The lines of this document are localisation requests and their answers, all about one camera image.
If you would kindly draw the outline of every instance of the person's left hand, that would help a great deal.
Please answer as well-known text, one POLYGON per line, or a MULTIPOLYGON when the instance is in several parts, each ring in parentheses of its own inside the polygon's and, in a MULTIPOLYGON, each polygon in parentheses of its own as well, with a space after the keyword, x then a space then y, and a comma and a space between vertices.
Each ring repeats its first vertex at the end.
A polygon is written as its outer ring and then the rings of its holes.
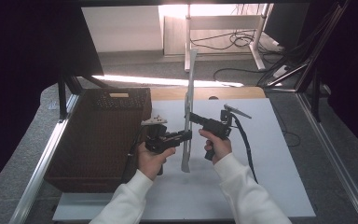
POLYGON ((138 146, 138 168, 149 179, 155 180, 161 165, 167 158, 175 154, 176 149, 170 147, 161 154, 156 154, 147 150, 145 142, 138 146))

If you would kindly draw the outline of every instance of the white long sleeve shirt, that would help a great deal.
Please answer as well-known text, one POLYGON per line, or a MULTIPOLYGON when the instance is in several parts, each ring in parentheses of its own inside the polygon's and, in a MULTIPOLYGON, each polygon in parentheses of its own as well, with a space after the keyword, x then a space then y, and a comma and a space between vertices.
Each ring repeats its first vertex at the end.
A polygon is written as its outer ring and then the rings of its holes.
MULTIPOLYGON (((215 166, 223 191, 237 224, 291 223, 269 193, 255 183, 249 166, 242 165, 232 153, 215 166)), ((145 195, 153 182, 141 171, 127 184, 120 185, 112 201, 91 221, 91 224, 139 223, 145 210, 145 195)))

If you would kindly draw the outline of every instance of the white tabletop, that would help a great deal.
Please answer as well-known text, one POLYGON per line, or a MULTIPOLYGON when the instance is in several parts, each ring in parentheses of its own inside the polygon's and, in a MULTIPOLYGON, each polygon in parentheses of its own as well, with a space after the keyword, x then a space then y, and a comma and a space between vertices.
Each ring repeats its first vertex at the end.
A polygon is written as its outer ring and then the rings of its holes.
MULTIPOLYGON (((165 125, 168 132, 185 128, 184 101, 153 101, 152 104, 152 116, 161 115, 167 119, 165 125)), ((196 100, 193 112, 207 119, 220 120, 220 110, 224 109, 224 104, 252 117, 247 119, 237 115, 248 136, 259 184, 266 188, 287 216, 314 217, 269 99, 196 100)), ((219 188, 219 177, 212 163, 203 158, 206 139, 199 135, 200 128, 198 124, 193 124, 190 174, 181 171, 183 146, 179 146, 176 154, 164 164, 164 174, 156 179, 147 193, 142 220, 232 219, 230 208, 219 188)), ((235 156, 242 163, 247 163, 245 145, 238 129, 232 128, 229 139, 235 156)), ((53 220, 93 219, 111 197, 112 194, 64 193, 53 220)))

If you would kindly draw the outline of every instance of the wicker basket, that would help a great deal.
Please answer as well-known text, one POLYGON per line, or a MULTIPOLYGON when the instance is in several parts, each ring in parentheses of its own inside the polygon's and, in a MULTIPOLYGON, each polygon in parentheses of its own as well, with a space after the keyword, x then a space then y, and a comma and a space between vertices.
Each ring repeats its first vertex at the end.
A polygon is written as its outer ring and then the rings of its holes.
MULTIPOLYGON (((90 89, 79 97, 45 180, 63 192, 114 192, 127 154, 151 116, 150 89, 90 89)), ((131 160, 130 177, 136 170, 131 160)))

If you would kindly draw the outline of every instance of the black tool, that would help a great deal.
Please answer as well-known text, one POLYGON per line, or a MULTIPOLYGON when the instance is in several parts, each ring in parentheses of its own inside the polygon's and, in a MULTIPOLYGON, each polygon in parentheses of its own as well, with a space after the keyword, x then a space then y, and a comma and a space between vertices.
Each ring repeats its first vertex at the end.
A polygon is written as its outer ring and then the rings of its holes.
MULTIPOLYGON (((170 147, 179 147, 181 143, 191 140, 191 131, 178 133, 167 133, 167 127, 162 124, 149 125, 145 147, 152 152, 161 154, 170 147)), ((158 175, 162 175, 162 166, 158 175)))
MULTIPOLYGON (((202 130, 213 133, 221 139, 226 139, 231 133, 231 116, 226 110, 222 110, 220 114, 220 119, 222 121, 217 121, 215 119, 206 119, 199 115, 190 112, 190 121, 202 125, 202 130)), ((211 161, 214 155, 214 150, 208 150, 205 154, 205 159, 211 161)))

